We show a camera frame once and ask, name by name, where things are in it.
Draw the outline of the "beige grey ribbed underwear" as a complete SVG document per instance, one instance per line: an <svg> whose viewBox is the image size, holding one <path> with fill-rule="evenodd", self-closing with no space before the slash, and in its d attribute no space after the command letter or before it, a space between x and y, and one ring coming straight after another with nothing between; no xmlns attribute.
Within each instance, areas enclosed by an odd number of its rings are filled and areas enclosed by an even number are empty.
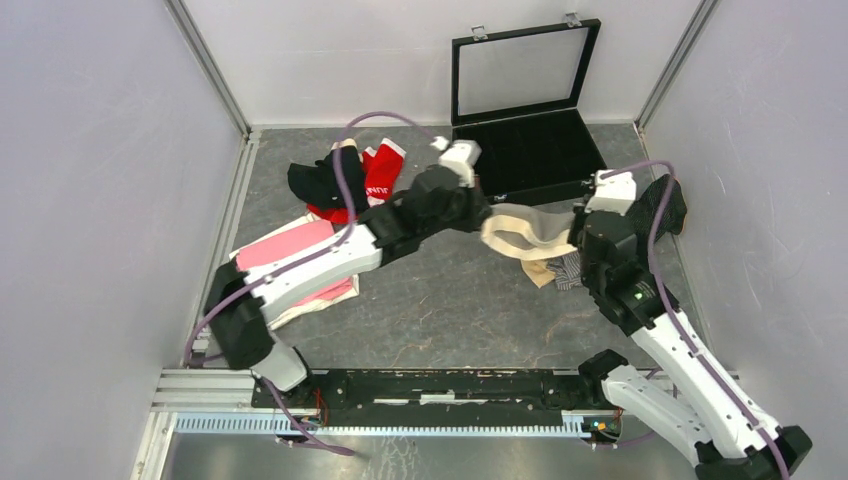
<svg viewBox="0 0 848 480"><path fill-rule="evenodd" d="M481 240L495 252L519 260L525 275L542 288L555 285L554 274L546 268L547 261L577 251L568 239L574 220L572 213L498 204L482 224Z"/></svg>

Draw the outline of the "black display case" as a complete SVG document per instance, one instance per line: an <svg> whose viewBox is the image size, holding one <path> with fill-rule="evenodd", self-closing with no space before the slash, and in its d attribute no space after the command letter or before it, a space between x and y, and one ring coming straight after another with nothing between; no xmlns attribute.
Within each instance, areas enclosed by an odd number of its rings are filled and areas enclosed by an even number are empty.
<svg viewBox="0 0 848 480"><path fill-rule="evenodd" d="M598 19L455 38L451 127L482 149L474 170L489 202L580 198L606 163L578 110Z"/></svg>

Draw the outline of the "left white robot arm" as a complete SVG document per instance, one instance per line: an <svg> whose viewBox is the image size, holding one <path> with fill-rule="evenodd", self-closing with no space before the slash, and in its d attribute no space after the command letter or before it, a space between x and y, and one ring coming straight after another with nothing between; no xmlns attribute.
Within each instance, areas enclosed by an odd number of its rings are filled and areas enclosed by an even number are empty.
<svg viewBox="0 0 848 480"><path fill-rule="evenodd" d="M210 328L229 369L255 372L288 406L302 407L313 397L314 381L298 351L275 336L270 318L336 282L416 252L443 230L477 232L491 213L479 188L461 185L446 167L431 167L327 240L246 271L235 260L220 265L198 327Z"/></svg>

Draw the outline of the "red boxer briefs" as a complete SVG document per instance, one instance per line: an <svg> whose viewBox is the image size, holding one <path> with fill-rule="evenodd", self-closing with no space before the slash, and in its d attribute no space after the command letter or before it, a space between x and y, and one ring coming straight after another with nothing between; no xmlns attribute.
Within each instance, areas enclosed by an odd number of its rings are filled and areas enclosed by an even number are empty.
<svg viewBox="0 0 848 480"><path fill-rule="evenodd" d="M364 194L367 206L374 207L387 201L393 194L395 183L402 171L406 151L396 142L384 137L378 148L366 147L361 152L362 171L364 179L354 180L353 174L345 173L352 194ZM349 215L340 194L336 195L341 206L332 208L321 208L318 205L307 203L307 210L318 218L330 221L333 224L343 225L348 223ZM358 216L364 209L356 207Z"/></svg>

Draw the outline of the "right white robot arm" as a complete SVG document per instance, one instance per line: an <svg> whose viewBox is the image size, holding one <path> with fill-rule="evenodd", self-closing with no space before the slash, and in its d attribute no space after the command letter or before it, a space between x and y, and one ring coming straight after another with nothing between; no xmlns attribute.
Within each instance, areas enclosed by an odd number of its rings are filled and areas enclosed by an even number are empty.
<svg viewBox="0 0 848 480"><path fill-rule="evenodd" d="M607 349L583 362L577 392L636 416L692 464L699 479L788 479L812 449L748 396L694 331L676 298L637 258L637 235L617 212L579 212L569 241L599 311L647 353L677 399Z"/></svg>

